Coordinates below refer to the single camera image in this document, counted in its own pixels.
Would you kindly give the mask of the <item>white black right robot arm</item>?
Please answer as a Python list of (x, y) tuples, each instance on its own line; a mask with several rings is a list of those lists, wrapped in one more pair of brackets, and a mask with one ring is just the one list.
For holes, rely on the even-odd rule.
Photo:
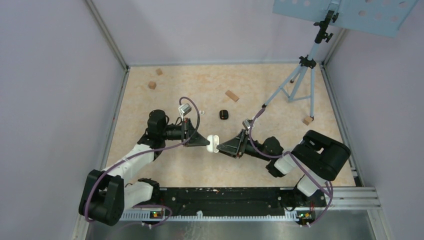
[(331, 182), (351, 156), (351, 150), (343, 143), (317, 131), (309, 130), (293, 149), (285, 151), (276, 137), (263, 143), (253, 140), (247, 130), (212, 149), (233, 158), (249, 155), (268, 161), (266, 169), (275, 178), (282, 178), (299, 168), (303, 176), (296, 184), (293, 200), (299, 206), (307, 206), (317, 190), (332, 197)]

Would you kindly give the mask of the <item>white oval charging case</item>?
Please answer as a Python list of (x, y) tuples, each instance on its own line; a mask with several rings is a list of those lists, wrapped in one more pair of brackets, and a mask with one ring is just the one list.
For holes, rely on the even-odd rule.
[(218, 145), (220, 144), (220, 138), (218, 135), (208, 135), (206, 138), (209, 141), (209, 144), (206, 146), (206, 150), (209, 153), (218, 153)]

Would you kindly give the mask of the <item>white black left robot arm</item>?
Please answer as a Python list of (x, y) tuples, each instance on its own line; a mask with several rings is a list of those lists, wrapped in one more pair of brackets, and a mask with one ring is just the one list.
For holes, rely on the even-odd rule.
[(219, 137), (202, 136), (189, 118), (181, 123), (169, 124), (169, 117), (161, 109), (149, 113), (147, 128), (132, 150), (112, 166), (92, 170), (87, 175), (78, 213), (88, 222), (97, 221), (115, 225), (124, 211), (145, 203), (154, 207), (160, 202), (159, 184), (151, 179), (130, 183), (137, 173), (172, 147), (166, 141), (180, 140), (184, 147), (205, 147), (217, 153)]

